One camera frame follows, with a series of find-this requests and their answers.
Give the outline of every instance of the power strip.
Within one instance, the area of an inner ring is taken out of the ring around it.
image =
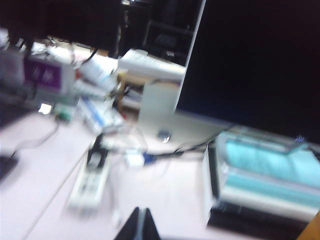
[[[109,150],[101,145],[102,138],[102,134],[96,138],[82,159],[68,207],[94,210],[100,206],[110,170]]]

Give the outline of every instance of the computer monitor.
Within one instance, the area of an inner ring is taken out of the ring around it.
[[[319,144],[319,3],[203,6],[176,110]]]
[[[25,40],[53,36],[109,50],[114,56],[121,0],[4,0],[0,27]]]

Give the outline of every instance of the white device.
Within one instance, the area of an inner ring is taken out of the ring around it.
[[[186,73],[186,67],[149,56],[146,51],[139,49],[130,49],[118,60],[118,68],[177,82],[180,82]]]
[[[99,135],[94,145],[82,159],[82,166],[75,181],[68,206],[83,210],[96,210],[101,203],[110,170],[109,150],[101,145]]]

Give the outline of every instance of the keyboard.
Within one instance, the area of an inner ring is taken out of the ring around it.
[[[146,51],[130,49],[118,61],[118,68],[159,79],[176,80],[180,82],[186,72],[186,67],[150,56]]]

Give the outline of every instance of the purple label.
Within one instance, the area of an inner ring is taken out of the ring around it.
[[[40,87],[50,88],[54,91],[61,89],[61,67],[33,59],[24,60],[24,77],[26,83],[34,81]]]

